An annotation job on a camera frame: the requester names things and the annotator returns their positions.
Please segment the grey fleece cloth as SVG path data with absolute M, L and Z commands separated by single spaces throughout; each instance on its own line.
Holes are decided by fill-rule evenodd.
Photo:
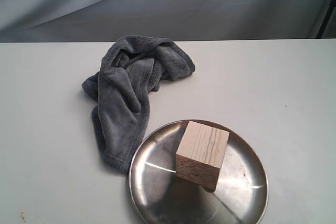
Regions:
M 127 173 L 142 143 L 150 117 L 149 93 L 160 81 L 190 76 L 195 65 L 189 55 L 167 38 L 123 36 L 107 51 L 100 70 L 82 83 L 97 102 L 91 113 L 101 159 Z

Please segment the light wooden cube block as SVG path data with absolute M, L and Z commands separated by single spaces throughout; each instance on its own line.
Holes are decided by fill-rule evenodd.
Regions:
M 177 177 L 214 191 L 228 139 L 228 131 L 189 121 L 176 151 Z

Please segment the grey backdrop curtain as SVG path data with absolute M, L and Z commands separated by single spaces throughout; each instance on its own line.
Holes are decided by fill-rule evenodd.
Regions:
M 1 0 L 1 42 L 312 38 L 329 0 Z

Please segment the round stainless steel plate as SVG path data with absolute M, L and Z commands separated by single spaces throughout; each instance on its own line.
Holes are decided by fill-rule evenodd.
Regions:
M 145 223 L 260 223 L 269 186 L 259 157 L 235 132 L 180 120 L 140 144 L 129 191 Z

